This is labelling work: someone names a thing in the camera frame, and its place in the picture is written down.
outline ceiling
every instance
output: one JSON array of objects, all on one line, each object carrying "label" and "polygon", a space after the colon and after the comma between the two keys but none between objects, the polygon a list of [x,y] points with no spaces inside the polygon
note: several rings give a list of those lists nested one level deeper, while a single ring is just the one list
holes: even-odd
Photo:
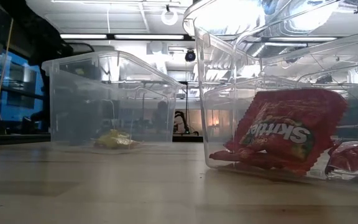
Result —
[{"label": "ceiling", "polygon": [[[121,0],[114,4],[106,4],[106,0],[92,2],[96,1],[105,3],[27,0],[27,5],[54,25],[60,33],[185,34],[182,28],[183,13],[193,3],[193,0]],[[178,14],[178,20],[172,26],[165,25],[161,20],[162,13],[166,12],[167,2],[170,2],[170,10]],[[171,18],[172,12],[169,12],[167,19]]]}]

